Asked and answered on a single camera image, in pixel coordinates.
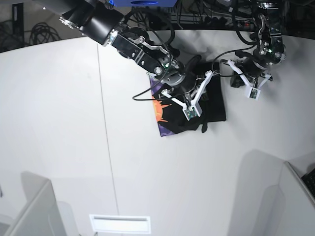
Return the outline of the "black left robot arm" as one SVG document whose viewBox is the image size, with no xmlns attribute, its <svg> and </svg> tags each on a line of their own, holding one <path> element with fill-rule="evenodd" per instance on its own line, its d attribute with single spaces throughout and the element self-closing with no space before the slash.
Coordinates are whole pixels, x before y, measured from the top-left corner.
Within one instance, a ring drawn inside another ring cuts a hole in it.
<svg viewBox="0 0 315 236">
<path fill-rule="evenodd" d="M 255 30 L 250 35 L 251 41 L 246 40 L 240 33 L 236 14 L 238 10 L 248 6 L 252 11 Z M 253 47 L 253 52 L 245 49 L 235 52 L 239 58 L 235 65 L 241 73 L 233 72 L 230 85 L 239 88 L 245 85 L 241 76 L 244 75 L 250 83 L 258 83 L 259 77 L 273 66 L 280 63 L 285 57 L 285 49 L 282 37 L 282 0 L 234 0 L 232 2 L 232 22 L 239 39 L 246 45 Z"/>
</svg>

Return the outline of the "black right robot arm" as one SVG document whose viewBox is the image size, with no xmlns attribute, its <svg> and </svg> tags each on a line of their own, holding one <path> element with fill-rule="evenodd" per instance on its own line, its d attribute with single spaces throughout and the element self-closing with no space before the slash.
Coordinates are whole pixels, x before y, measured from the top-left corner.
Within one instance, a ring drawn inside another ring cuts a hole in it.
<svg viewBox="0 0 315 236">
<path fill-rule="evenodd" d="M 179 51 L 171 47 L 175 30 L 163 15 L 148 8 L 134 9 L 124 15 L 108 9 L 99 0 L 42 0 L 40 3 L 59 15 L 59 20 L 69 28 L 102 46 L 111 45 L 121 56 L 133 60 L 154 81 L 145 92 L 162 86 L 151 101 L 180 106 L 186 121 L 191 121 L 193 126 L 201 125 L 202 132 L 207 131 L 207 116 L 199 101 L 214 73 L 211 70 L 201 75 L 194 73 L 201 61 L 200 55 L 193 56 L 186 64 L 177 60 Z M 131 27 L 128 22 L 136 12 L 151 13 L 162 19 L 169 26 L 169 39 L 156 44 L 145 29 Z"/>
</svg>

